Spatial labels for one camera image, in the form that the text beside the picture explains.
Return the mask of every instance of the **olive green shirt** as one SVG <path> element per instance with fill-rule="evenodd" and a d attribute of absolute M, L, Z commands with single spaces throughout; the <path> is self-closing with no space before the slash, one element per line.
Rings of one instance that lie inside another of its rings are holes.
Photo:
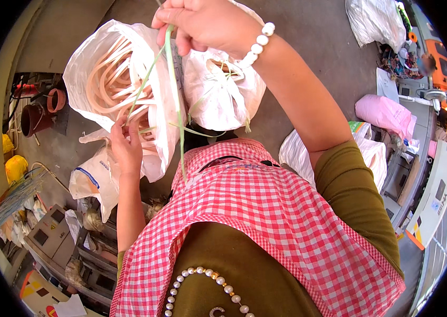
<path fill-rule="evenodd" d="M 373 244 L 404 278 L 399 268 L 396 235 L 373 173 L 364 164 L 357 144 L 350 141 L 328 150 L 317 162 L 314 172 L 318 192 L 336 215 Z M 123 253 L 120 253 L 119 270 L 122 262 Z M 218 271 L 255 316 L 321 315 L 306 289 L 289 271 L 232 227 L 212 222 L 191 225 L 169 285 L 182 270 L 198 266 Z M 216 306 L 223 307 L 227 317 L 244 316 L 239 312 L 239 305 L 214 280 L 193 274 L 178 289 L 172 312 L 174 316 L 206 317 Z"/>

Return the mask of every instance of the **forearm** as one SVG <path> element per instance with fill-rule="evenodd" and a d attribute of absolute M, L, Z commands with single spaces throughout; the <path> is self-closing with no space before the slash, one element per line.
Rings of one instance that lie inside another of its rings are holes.
<path fill-rule="evenodd" d="M 299 54 L 273 35 L 253 68 L 289 117 L 312 165 L 323 151 L 352 139 L 347 119 Z"/>
<path fill-rule="evenodd" d="M 146 226 L 142 210 L 140 177 L 137 174 L 121 174 L 119 177 L 119 200 L 116 219 L 118 251 L 126 251 L 137 240 Z"/>

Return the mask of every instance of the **paper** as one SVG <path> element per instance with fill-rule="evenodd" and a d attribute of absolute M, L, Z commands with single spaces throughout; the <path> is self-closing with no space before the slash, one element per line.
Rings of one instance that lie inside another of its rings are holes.
<path fill-rule="evenodd" d="M 58 317 L 79 317 L 87 315 L 79 294 L 74 294 L 68 301 L 54 304 L 53 307 Z"/>

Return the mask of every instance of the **hand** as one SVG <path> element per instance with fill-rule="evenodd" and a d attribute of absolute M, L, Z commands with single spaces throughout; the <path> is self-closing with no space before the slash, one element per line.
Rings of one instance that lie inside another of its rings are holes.
<path fill-rule="evenodd" d="M 190 49 L 208 47 L 242 59 L 250 51 L 262 26 L 228 0 L 167 0 L 153 17 L 151 27 L 160 29 L 157 43 L 163 46 L 168 24 L 178 27 L 176 45 L 184 56 Z"/>
<path fill-rule="evenodd" d="M 111 147 L 118 160 L 121 174 L 134 174 L 140 177 L 142 164 L 142 145 L 139 139 L 138 121 L 126 122 L 126 115 L 119 118 L 111 128 Z"/>

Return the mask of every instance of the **bundle of wires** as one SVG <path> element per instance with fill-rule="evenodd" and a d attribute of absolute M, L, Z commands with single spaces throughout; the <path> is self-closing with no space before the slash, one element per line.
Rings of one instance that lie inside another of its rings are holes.
<path fill-rule="evenodd" d="M 35 168 L 24 174 L 23 178 L 11 184 L 0 198 L 0 226 L 16 211 L 23 207 L 24 202 L 32 197 L 41 185 L 42 176 L 46 172 Z"/>

